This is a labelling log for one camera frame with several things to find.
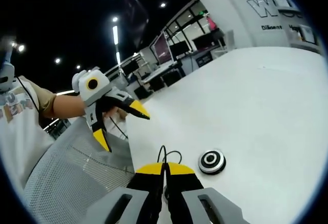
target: circular target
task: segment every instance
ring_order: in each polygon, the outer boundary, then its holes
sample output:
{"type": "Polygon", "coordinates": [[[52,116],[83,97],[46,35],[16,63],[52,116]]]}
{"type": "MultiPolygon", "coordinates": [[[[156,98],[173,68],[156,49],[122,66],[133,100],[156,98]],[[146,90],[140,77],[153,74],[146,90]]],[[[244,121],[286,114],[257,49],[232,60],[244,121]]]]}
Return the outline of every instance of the circular target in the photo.
{"type": "Polygon", "coordinates": [[[226,166],[226,158],[219,150],[205,151],[198,160],[199,169],[205,174],[218,174],[226,166]]]}

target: white t-shirt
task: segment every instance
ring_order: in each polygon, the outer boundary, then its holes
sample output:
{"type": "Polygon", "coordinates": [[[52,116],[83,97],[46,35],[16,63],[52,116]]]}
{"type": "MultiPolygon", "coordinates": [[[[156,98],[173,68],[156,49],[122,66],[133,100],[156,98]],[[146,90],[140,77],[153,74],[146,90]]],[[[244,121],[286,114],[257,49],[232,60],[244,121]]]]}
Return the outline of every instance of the white t-shirt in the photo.
{"type": "MultiPolygon", "coordinates": [[[[39,106],[32,85],[22,83],[39,106]]],[[[0,93],[0,155],[17,191],[24,189],[34,166],[53,142],[39,126],[38,112],[18,81],[10,91],[0,93]]]]}

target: white wall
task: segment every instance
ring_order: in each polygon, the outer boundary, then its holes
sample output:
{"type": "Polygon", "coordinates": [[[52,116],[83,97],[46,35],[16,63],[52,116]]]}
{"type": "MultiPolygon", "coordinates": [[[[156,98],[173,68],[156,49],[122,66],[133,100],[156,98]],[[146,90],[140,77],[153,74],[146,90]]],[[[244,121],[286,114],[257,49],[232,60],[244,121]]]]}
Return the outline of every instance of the white wall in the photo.
{"type": "Polygon", "coordinates": [[[272,0],[200,0],[225,33],[234,31],[237,48],[289,46],[280,15],[272,0]],[[276,27],[263,30],[262,26],[276,27]]]}
{"type": "Polygon", "coordinates": [[[200,0],[211,19],[223,31],[234,30],[237,48],[251,47],[251,36],[230,0],[200,0]]]}

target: white table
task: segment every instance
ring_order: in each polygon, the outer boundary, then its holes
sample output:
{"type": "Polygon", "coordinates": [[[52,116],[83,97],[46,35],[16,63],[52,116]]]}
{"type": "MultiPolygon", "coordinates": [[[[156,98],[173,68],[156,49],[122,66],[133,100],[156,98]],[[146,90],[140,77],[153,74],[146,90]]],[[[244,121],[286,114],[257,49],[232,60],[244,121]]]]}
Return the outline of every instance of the white table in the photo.
{"type": "Polygon", "coordinates": [[[157,76],[161,75],[163,72],[167,71],[170,67],[177,65],[177,64],[178,64],[178,62],[173,62],[173,61],[166,62],[166,63],[160,65],[158,69],[156,69],[154,72],[152,72],[147,78],[145,78],[141,82],[143,84],[147,84],[153,78],[156,78],[157,76]]]}
{"type": "MultiPolygon", "coordinates": [[[[321,184],[328,152],[328,73],[316,53],[234,50],[145,107],[151,120],[127,119],[134,168],[155,162],[161,145],[179,150],[203,186],[240,206],[251,224],[292,223],[321,184]],[[204,175],[197,160],[213,148],[224,153],[227,166],[218,175],[204,175]]],[[[169,219],[162,211],[158,223],[169,219]]]]}

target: ceiling light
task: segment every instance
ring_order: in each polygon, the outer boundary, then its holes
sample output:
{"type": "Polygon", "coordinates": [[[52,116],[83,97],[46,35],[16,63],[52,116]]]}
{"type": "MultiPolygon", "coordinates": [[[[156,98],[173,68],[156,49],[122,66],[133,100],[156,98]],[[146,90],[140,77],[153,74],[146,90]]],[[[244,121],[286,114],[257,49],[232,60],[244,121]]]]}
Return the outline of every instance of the ceiling light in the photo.
{"type": "Polygon", "coordinates": [[[117,26],[113,27],[113,35],[114,35],[114,44],[118,44],[118,33],[117,33],[117,26]]]}
{"type": "Polygon", "coordinates": [[[116,60],[117,60],[118,65],[120,65],[121,64],[121,58],[120,58],[119,52],[116,53],[116,60]]]}
{"type": "Polygon", "coordinates": [[[23,52],[25,50],[25,46],[24,45],[20,45],[18,48],[19,52],[23,52]]]}

